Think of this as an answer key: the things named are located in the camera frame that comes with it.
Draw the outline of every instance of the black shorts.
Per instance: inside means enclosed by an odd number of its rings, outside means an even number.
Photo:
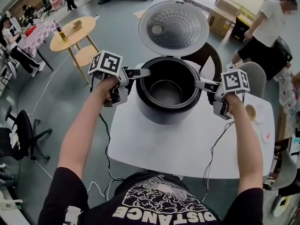
[[[255,37],[252,37],[250,41],[243,42],[238,50],[238,54],[242,60],[250,58],[253,62],[263,64],[270,58],[271,51],[272,49],[270,47],[267,47]]]

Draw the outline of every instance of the shelf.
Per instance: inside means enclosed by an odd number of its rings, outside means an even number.
[[[86,46],[81,48],[78,53],[75,55],[75,58],[79,64],[79,66],[84,67],[86,65],[89,65],[92,61],[92,58],[97,54],[98,52],[96,49],[92,46]]]

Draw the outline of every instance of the bottle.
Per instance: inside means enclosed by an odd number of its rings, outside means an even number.
[[[62,40],[64,40],[64,42],[67,42],[68,39],[66,37],[66,35],[64,34],[64,32],[61,30],[61,28],[57,28],[58,34],[60,35],[60,37],[62,38]]]

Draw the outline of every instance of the hand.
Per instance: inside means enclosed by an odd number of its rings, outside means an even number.
[[[242,103],[240,98],[234,93],[227,93],[224,99],[229,105],[228,112],[230,112],[232,115],[236,110],[244,107],[244,104]]]
[[[245,36],[245,39],[246,39],[247,41],[249,41],[249,40],[252,39],[252,36],[253,36],[253,35],[252,35],[252,32],[250,32],[250,31],[248,30],[248,31],[245,32],[244,36]]]
[[[93,89],[92,94],[100,97],[103,100],[103,102],[105,100],[109,100],[111,99],[109,91],[115,86],[117,86],[118,83],[119,80],[115,76],[106,78]]]

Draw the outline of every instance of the round wooden table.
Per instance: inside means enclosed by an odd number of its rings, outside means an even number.
[[[75,30],[72,28],[72,25],[77,20],[82,21],[82,27],[78,30]],[[97,46],[95,45],[95,43],[89,36],[89,33],[94,29],[95,26],[96,26],[96,20],[95,20],[95,18],[93,18],[91,16],[77,18],[77,19],[69,22],[65,26],[63,26],[61,29],[67,37],[67,42],[64,42],[62,40],[62,38],[59,36],[59,34],[57,33],[52,38],[51,43],[50,43],[50,49],[54,52],[59,52],[59,51],[63,51],[66,49],[69,50],[71,57],[74,60],[75,65],[78,67],[79,72],[84,77],[84,79],[87,83],[89,83],[89,80],[83,73],[81,67],[90,64],[90,61],[92,60],[92,58],[97,53],[100,52],[100,50],[97,48]],[[84,38],[87,38],[90,41],[91,45],[80,48],[78,43]],[[78,48],[77,54],[73,54],[73,51],[71,49],[71,47],[74,45],[76,45]]]

